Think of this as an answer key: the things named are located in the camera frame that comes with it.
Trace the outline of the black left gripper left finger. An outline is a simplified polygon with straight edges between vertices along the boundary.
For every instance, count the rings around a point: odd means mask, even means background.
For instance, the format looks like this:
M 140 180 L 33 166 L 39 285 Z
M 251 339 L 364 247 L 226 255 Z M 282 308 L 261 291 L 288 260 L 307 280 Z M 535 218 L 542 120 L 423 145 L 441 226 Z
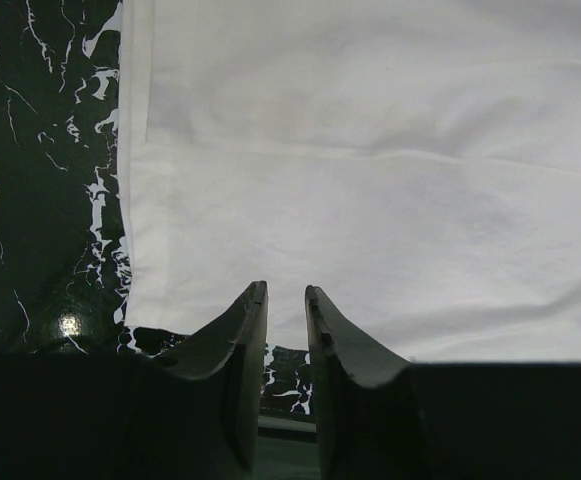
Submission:
M 164 354 L 0 355 L 0 479 L 248 479 L 268 294 Z

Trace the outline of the white printed t-shirt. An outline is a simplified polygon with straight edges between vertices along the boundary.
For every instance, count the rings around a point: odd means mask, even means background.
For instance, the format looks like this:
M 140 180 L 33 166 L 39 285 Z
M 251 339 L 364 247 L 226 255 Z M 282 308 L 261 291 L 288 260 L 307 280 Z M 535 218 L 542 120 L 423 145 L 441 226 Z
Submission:
M 581 360 L 581 1 L 128 1 L 120 88 L 129 325 Z

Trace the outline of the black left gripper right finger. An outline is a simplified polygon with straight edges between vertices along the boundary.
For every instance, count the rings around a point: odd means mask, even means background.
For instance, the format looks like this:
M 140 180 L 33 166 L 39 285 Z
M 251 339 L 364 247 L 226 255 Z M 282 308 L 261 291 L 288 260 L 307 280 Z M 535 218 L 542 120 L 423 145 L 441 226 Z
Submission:
M 581 479 L 581 362 L 420 363 L 305 292 L 325 479 Z

